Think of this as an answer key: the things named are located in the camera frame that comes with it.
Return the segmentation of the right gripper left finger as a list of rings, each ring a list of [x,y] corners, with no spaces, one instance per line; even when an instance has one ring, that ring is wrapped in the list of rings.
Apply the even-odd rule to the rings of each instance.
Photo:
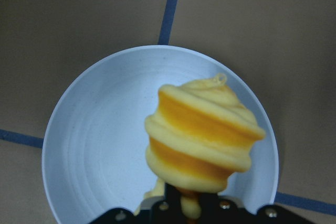
[[[173,186],[165,184],[164,197],[150,210],[150,223],[184,223],[181,208],[181,193]]]

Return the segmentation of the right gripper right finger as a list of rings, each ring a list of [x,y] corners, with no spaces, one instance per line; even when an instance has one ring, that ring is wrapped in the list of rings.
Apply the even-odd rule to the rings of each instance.
[[[199,196],[201,216],[196,223],[248,223],[248,213],[231,199],[218,194]]]

